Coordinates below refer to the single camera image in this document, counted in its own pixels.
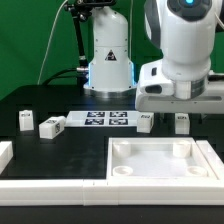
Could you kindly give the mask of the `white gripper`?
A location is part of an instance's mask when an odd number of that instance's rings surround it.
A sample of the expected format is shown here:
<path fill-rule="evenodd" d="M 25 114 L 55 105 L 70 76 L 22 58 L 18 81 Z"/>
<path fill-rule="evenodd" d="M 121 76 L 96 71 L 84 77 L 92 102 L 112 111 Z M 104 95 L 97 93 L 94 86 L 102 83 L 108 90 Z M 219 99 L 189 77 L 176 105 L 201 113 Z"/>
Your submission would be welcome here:
<path fill-rule="evenodd" d="M 224 113 L 224 99 L 216 96 L 197 97 L 191 100 L 143 96 L 136 99 L 135 107 L 140 112 Z"/>

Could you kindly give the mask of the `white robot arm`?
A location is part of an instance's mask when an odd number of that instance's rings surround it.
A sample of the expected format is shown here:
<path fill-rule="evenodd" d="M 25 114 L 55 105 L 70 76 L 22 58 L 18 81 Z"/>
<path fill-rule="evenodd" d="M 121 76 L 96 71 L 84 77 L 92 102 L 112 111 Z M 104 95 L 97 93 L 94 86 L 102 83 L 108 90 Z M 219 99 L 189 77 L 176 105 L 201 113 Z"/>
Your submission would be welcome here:
<path fill-rule="evenodd" d="M 136 92 L 141 112 L 224 113 L 224 82 L 211 72 L 224 0 L 146 0 L 145 29 L 163 58 L 133 78 L 126 19 L 108 6 L 93 9 L 94 58 L 86 93 L 105 98 Z"/>

